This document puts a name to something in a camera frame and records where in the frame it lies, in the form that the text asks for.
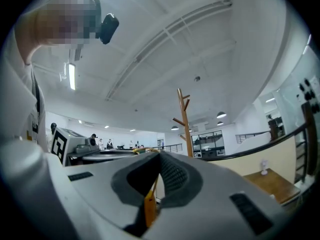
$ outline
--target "black rubber pad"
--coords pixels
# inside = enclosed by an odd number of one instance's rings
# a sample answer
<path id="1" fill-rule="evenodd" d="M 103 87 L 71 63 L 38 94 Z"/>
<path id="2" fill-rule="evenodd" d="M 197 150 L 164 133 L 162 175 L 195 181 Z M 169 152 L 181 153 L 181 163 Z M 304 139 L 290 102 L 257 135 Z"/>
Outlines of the black rubber pad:
<path id="1" fill-rule="evenodd" d="M 68 177 L 69 177 L 69 180 L 73 182 L 73 181 L 82 180 L 91 176 L 93 176 L 93 174 L 91 172 L 86 171 L 86 172 L 82 172 L 74 175 L 69 175 Z"/>
<path id="2" fill-rule="evenodd" d="M 260 235 L 272 227 L 271 221 L 263 215 L 244 193 L 233 194 L 230 199 L 256 235 Z"/>

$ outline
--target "wooden table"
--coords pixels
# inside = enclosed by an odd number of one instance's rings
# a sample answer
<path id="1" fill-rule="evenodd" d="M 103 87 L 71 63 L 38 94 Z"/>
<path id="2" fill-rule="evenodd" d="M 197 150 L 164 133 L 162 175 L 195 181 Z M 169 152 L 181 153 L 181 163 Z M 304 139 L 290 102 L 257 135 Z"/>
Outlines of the wooden table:
<path id="1" fill-rule="evenodd" d="M 268 173 L 262 175 L 261 171 L 243 176 L 269 195 L 274 195 L 279 204 L 283 204 L 300 193 L 300 189 L 281 177 L 279 174 L 267 169 Z"/>

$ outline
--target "wooden coat rack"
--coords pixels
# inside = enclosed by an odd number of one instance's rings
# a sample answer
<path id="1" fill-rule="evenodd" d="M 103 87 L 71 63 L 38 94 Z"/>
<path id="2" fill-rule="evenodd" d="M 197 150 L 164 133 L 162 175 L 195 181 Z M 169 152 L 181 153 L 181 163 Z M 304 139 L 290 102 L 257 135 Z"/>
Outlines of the wooden coat rack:
<path id="1" fill-rule="evenodd" d="M 189 132 L 189 123 L 188 123 L 188 118 L 187 118 L 187 107 L 189 105 L 189 102 L 190 102 L 190 99 L 187 99 L 186 100 L 186 103 L 184 101 L 184 99 L 186 98 L 189 98 L 190 95 L 186 95 L 186 96 L 183 96 L 182 95 L 182 91 L 181 89 L 179 88 L 177 90 L 178 92 L 178 98 L 179 98 L 179 103 L 180 103 L 180 109 L 181 109 L 181 114 L 182 114 L 182 121 L 181 122 L 180 120 L 176 119 L 175 117 L 172 119 L 174 120 L 175 122 L 179 123 L 180 125 L 182 125 L 184 127 L 184 133 L 185 133 L 185 137 L 180 135 L 180 137 L 186 141 L 186 149 L 187 149 L 187 152 L 188 152 L 188 157 L 191 157 L 193 158 L 193 152 L 192 152 L 192 145 L 191 145 L 191 136 L 190 136 L 190 132 Z"/>

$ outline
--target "white shirt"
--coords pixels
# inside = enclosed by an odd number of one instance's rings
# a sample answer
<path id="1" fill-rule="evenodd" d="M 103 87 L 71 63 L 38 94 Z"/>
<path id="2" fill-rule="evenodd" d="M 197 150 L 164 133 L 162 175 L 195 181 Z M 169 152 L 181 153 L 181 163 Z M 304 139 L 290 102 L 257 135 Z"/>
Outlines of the white shirt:
<path id="1" fill-rule="evenodd" d="M 104 149 L 104 143 L 103 143 L 102 141 L 100 141 L 100 140 L 99 140 L 99 148 L 100 148 L 101 150 Z"/>
<path id="2" fill-rule="evenodd" d="M 15 31 L 11 30 L 0 55 L 0 136 L 9 139 L 21 136 L 38 143 L 46 152 L 46 114 L 44 96 L 40 92 L 38 122 L 37 99 L 32 93 L 33 68 L 25 65 L 18 50 Z M 38 134 L 33 123 L 38 124 Z"/>
<path id="3" fill-rule="evenodd" d="M 50 132 L 46 135 L 46 144 L 48 146 L 48 152 L 51 153 L 51 148 L 52 148 L 52 142 L 54 140 L 54 135 Z"/>

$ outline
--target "person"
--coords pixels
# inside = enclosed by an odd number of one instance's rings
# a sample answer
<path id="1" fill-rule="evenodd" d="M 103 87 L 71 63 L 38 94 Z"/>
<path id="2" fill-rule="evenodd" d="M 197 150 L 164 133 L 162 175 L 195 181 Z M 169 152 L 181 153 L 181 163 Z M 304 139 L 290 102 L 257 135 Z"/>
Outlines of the person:
<path id="1" fill-rule="evenodd" d="M 75 44 L 79 36 L 96 32 L 86 27 L 91 0 L 49 0 L 20 15 L 9 33 L 0 57 L 0 135 L 38 143 L 48 150 L 44 96 L 38 86 L 31 59 L 41 46 Z"/>
<path id="2" fill-rule="evenodd" d="M 57 124 L 55 122 L 53 122 L 50 126 L 51 128 L 51 132 L 48 133 L 45 137 L 46 139 L 46 144 L 48 146 L 48 152 L 51 153 L 51 148 L 52 148 L 52 142 L 54 140 L 54 133 L 55 133 L 55 129 L 57 127 Z"/>
<path id="3" fill-rule="evenodd" d="M 99 139 L 99 149 L 100 149 L 100 150 L 103 150 L 103 149 L 104 149 L 104 142 L 103 142 L 102 138 Z"/>
<path id="4" fill-rule="evenodd" d="M 109 139 L 108 143 L 106 144 L 106 149 L 110 150 L 110 149 L 113 149 L 113 148 L 114 148 L 114 145 L 112 144 L 111 139 Z"/>
<path id="5" fill-rule="evenodd" d="M 139 151 L 139 154 L 142 154 L 142 153 L 146 153 L 146 150 L 143 149 L 143 150 L 140 150 L 140 151 Z"/>

